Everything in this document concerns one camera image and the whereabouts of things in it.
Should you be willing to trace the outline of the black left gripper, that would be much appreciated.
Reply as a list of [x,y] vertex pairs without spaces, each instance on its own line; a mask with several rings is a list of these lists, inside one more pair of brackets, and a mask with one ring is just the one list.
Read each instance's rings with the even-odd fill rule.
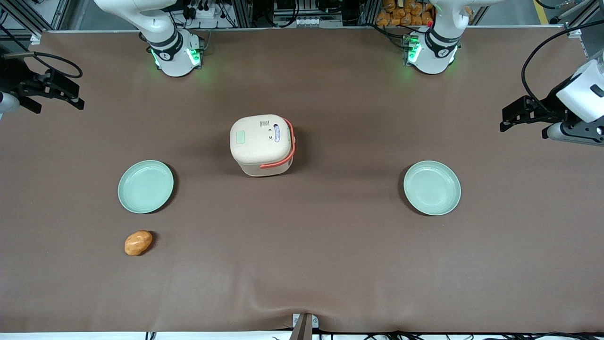
[[[500,132],[505,133],[517,124],[565,122],[570,114],[572,111],[557,97],[557,91],[550,91],[541,100],[523,95],[501,110]],[[568,123],[566,133],[571,137],[602,142],[604,141],[604,122],[602,120],[594,122],[580,120]]]

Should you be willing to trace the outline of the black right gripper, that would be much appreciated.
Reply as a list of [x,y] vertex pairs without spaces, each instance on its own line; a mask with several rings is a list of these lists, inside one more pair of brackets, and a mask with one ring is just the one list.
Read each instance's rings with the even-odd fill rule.
[[43,77],[19,59],[0,61],[0,90],[2,98],[13,95],[19,98],[19,105],[35,114],[41,113],[42,105],[30,98],[32,96],[60,99],[78,110],[83,110],[85,105],[79,95],[80,86],[67,76],[48,69]]

